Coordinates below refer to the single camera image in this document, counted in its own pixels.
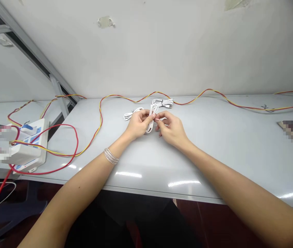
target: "silver bracelet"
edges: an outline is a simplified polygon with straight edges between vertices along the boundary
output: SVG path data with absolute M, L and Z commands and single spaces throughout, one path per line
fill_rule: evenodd
M 118 158 L 116 158 L 115 156 L 112 155 L 112 153 L 110 152 L 110 150 L 108 148 L 104 149 L 104 155 L 105 155 L 106 159 L 114 165 L 116 165 L 119 161 Z

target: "hand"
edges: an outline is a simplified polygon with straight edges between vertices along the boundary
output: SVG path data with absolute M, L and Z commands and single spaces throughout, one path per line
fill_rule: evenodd
M 169 144 L 176 148 L 180 148 L 180 146 L 190 143 L 190 140 L 185 134 L 181 120 L 175 115 L 168 111 L 163 111 L 157 114 L 154 121 L 158 124 L 156 131 L 160 129 L 159 136 L 163 136 Z
M 148 128 L 148 125 L 156 117 L 156 114 L 149 116 L 150 110 L 141 110 L 133 113 L 126 131 L 124 134 L 128 135 L 131 140 L 141 137 Z

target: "left hand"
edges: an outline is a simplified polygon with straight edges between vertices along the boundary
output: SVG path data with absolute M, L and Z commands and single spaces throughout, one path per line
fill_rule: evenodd
M 156 117 L 156 114 L 149 116 L 149 112 L 150 110 L 141 110 L 133 113 L 124 132 L 132 140 L 141 137 L 147 130 L 149 123 Z

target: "right hand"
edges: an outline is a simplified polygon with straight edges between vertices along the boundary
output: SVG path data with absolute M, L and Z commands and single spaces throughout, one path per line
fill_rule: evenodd
M 156 115 L 154 121 L 158 124 L 156 131 L 160 129 L 159 136 L 163 136 L 167 143 L 176 148 L 190 143 L 190 140 L 185 134 L 181 120 L 175 115 L 168 111 L 163 111 Z

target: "gray table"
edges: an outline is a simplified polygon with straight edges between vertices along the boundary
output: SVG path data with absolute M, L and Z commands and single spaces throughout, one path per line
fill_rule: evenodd
M 191 97 L 176 97 L 180 103 Z M 269 108 L 293 106 L 291 95 L 230 96 L 234 103 Z M 125 99 L 105 99 L 102 103 L 103 127 L 89 149 L 72 164 L 58 172 L 21 179 L 64 184 L 88 162 L 103 152 L 125 130 L 123 114 L 141 106 L 149 108 L 152 98 L 134 104 Z M 81 151 L 99 126 L 99 99 L 81 100 L 64 123 L 76 127 Z M 257 112 L 238 108 L 222 97 L 201 97 L 186 106 L 169 110 L 181 118 L 190 140 L 199 148 L 250 178 L 293 207 L 293 142 L 277 122 L 293 120 L 293 110 L 280 113 Z M 74 131 L 61 127 L 48 148 L 72 154 Z M 48 154 L 37 172 L 65 165 L 69 158 Z M 151 196 L 223 204 L 198 169 L 154 130 L 134 141 L 112 171 L 104 189 Z

